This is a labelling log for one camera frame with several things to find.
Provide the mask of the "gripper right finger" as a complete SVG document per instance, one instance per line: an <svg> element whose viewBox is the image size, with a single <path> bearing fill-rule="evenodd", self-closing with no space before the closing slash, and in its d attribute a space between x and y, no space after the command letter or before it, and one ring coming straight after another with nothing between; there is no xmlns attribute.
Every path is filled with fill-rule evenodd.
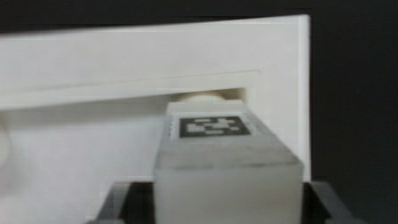
<svg viewBox="0 0 398 224"><path fill-rule="evenodd" d="M370 224L359 219L327 182L304 183L301 224Z"/></svg>

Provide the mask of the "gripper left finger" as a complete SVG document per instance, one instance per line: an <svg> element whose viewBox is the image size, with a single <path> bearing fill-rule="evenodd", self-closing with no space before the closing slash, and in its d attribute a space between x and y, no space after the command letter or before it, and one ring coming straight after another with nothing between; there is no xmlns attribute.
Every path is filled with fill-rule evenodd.
<svg viewBox="0 0 398 224"><path fill-rule="evenodd" d="M151 182L114 184L98 216L86 224L157 224Z"/></svg>

